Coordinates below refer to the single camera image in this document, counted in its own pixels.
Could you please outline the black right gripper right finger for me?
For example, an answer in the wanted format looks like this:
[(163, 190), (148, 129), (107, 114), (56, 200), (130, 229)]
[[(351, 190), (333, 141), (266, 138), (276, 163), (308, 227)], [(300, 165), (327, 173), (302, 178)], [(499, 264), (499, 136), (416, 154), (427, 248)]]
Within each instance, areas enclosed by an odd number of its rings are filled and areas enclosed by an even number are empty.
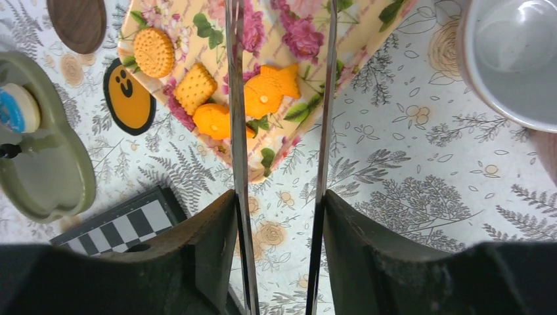
[(483, 242), (448, 253), (324, 197), (337, 314), (555, 314), (556, 244)]

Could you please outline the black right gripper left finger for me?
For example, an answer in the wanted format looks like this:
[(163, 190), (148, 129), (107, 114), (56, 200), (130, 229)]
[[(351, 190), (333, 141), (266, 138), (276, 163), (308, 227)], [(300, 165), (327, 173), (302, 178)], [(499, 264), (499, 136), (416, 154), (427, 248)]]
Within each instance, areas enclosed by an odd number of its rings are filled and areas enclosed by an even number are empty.
[(235, 193), (124, 253), (1, 247), (2, 314), (223, 314), (237, 234)]

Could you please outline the orange fish cookie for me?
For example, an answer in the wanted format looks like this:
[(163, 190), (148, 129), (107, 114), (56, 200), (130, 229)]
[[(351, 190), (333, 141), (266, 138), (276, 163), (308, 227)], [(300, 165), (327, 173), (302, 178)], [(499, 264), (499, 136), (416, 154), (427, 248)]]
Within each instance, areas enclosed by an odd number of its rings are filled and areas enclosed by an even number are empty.
[(198, 132), (213, 140), (231, 138), (231, 115), (228, 107), (221, 104), (203, 104), (193, 115)]
[(262, 65), (260, 73), (244, 85), (246, 115), (261, 119), (267, 114), (276, 113), (285, 96), (299, 99), (301, 94), (297, 84), (298, 69), (298, 64), (291, 64), (285, 68)]

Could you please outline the green three-tier dessert stand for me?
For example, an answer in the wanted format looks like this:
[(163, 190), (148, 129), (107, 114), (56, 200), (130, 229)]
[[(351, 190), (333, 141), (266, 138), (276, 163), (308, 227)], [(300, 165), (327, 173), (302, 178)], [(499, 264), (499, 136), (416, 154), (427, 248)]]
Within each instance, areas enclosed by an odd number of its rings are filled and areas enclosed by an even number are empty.
[(1, 124), (2, 192), (39, 223), (88, 210), (96, 194), (93, 166), (52, 81), (31, 58), (11, 51), (1, 53), (1, 87), (7, 83), (31, 93), (41, 123), (33, 133), (14, 133)]

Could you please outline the blue frosted donut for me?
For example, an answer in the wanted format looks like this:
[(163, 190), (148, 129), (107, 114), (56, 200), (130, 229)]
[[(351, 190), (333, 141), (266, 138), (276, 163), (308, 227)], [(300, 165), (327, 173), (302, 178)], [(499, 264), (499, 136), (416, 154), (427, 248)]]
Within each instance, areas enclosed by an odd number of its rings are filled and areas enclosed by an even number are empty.
[(33, 133), (40, 123), (39, 105), (27, 89), (14, 83), (1, 87), (2, 126), (14, 133)]

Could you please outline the metal serving tongs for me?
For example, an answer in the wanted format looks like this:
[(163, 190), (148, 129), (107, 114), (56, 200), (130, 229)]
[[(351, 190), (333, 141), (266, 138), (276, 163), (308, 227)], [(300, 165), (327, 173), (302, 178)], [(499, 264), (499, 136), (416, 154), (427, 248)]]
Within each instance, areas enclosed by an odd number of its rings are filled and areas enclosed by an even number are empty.
[[(316, 314), (321, 250), (323, 242), (324, 215), (326, 212), (324, 196), (328, 176), (332, 105), (336, 86), (336, 39), (338, 25), (338, 3), (330, 3), (330, 25), (326, 81), (324, 84), (323, 120), (319, 163), (317, 172), (315, 213), (311, 239), (309, 264), (309, 284), (307, 288), (306, 314)], [(240, 219), (240, 252), (242, 259), (242, 281), (244, 286), (245, 309), (248, 314), (259, 314), (256, 267), (254, 262), (253, 241), (250, 215), (248, 211), (248, 158), (246, 120), (244, 108), (244, 83), (242, 73), (244, 2), (226, 1), (225, 35), (229, 75), (229, 108), (231, 115), (231, 155), (234, 178), (235, 209)]]

